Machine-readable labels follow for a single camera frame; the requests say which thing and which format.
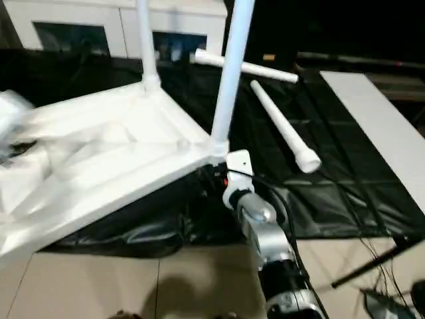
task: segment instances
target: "black cable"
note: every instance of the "black cable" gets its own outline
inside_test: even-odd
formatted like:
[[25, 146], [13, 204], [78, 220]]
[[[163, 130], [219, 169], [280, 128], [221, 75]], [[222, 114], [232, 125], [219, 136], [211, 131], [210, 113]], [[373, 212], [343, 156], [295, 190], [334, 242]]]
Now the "black cable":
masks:
[[[365, 245], [366, 248], [368, 248], [368, 250], [371, 252], [371, 254], [373, 254], [373, 258], [376, 259], [377, 258], [377, 250], [375, 249], [375, 247], [373, 246], [373, 244], [369, 241], [370, 247], [368, 247], [364, 242], [363, 239], [359, 238], [361, 240], [361, 242]], [[379, 265], [381, 270], [383, 271], [385, 269], [386, 274], [388, 275], [389, 279], [392, 282], [392, 285], [394, 286], [394, 288], [396, 289], [396, 295], [395, 296], [390, 296], [388, 293], [386, 294], [387, 297], [389, 298], [399, 298], [401, 299], [401, 301], [403, 301], [403, 304], [405, 305], [406, 308], [409, 308], [407, 305], [406, 300], [404, 299], [403, 296], [403, 292], [401, 292], [400, 288], [398, 287], [397, 281], [395, 279], [395, 275], [394, 275], [394, 259], [391, 259], [391, 266], [390, 266], [390, 271], [391, 274], [389, 273], [388, 269], [385, 266]]]
[[395, 289], [397, 290], [398, 297], [403, 301], [403, 304], [407, 307], [407, 302], [404, 299], [403, 293], [401, 292], [400, 288], [398, 287], [397, 281], [394, 276], [394, 259], [391, 259], [391, 277], [392, 277], [392, 283], [394, 284]]
[[[364, 242], [363, 238], [359, 237], [359, 240], [366, 247], [366, 249], [370, 252], [370, 254], [372, 255], [372, 258], [377, 259], [378, 254], [377, 254], [376, 249], [373, 247], [372, 243], [369, 241], [370, 246], [368, 246]], [[384, 267], [382, 265], [379, 265], [379, 268], [381, 269], [380, 273], [382, 274], [382, 277], [384, 278], [385, 295], [388, 296], [388, 282], [387, 282], [387, 279], [386, 279]]]

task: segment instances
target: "white cabinet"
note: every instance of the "white cabinet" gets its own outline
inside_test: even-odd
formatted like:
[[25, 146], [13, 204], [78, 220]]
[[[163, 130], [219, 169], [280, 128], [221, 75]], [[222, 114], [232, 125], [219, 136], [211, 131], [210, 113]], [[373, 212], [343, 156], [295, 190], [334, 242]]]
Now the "white cabinet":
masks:
[[103, 27], [111, 56], [127, 56], [118, 8], [24, 1], [6, 1], [5, 5], [26, 49], [43, 49], [37, 23], [87, 25]]
[[[48, 32], [54, 27], [62, 37], [96, 34], [94, 52], [140, 57], [135, 0], [6, 0], [5, 6], [26, 49], [55, 49]], [[204, 42], [209, 52], [221, 54], [227, 17], [222, 0], [149, 0], [149, 8], [159, 51], [193, 51]]]

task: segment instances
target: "cabinet door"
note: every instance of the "cabinet door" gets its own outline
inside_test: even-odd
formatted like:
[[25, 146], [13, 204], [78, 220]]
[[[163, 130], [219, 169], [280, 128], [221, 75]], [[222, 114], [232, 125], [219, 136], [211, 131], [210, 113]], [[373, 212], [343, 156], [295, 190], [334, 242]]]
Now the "cabinet door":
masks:
[[[141, 58], [137, 12], [135, 9], [120, 11], [128, 56]], [[154, 38], [155, 32], [202, 36], [206, 38], [206, 50], [221, 55], [226, 17], [151, 9], [149, 18]]]
[[6, 1], [5, 5], [26, 49], [52, 49], [49, 43], [55, 41], [50, 38], [61, 35], [76, 37], [75, 34], [80, 33], [99, 42], [99, 47], [93, 48], [95, 52], [102, 53], [102, 46], [107, 45], [106, 51], [111, 56], [127, 57], [120, 10], [117, 8], [24, 1]]

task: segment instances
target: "white table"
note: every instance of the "white table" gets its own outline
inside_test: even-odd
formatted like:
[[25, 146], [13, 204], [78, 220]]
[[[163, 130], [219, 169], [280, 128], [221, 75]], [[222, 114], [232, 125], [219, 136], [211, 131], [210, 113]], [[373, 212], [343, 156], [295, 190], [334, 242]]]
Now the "white table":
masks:
[[[425, 139], [364, 74], [322, 71], [321, 75], [425, 212]], [[395, 241], [394, 248], [334, 281], [332, 286], [341, 286], [421, 241], [405, 239]]]

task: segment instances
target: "floor tile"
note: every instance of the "floor tile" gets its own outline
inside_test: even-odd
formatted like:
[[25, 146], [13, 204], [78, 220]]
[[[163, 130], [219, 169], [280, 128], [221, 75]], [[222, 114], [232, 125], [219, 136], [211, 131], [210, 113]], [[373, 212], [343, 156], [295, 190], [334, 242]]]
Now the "floor tile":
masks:
[[[334, 280], [349, 274], [357, 267], [372, 260], [366, 245], [372, 245], [377, 254], [390, 249], [392, 239], [358, 239], [298, 241], [299, 253], [316, 288], [329, 286]], [[354, 280], [357, 285], [373, 284], [375, 272]]]
[[0, 319], [5, 319], [12, 307], [29, 259], [17, 261], [0, 270]]
[[157, 319], [214, 318], [235, 312], [265, 318], [248, 247], [183, 249], [160, 260]]
[[9, 319], [104, 319], [125, 309], [155, 316], [158, 260], [36, 254]]

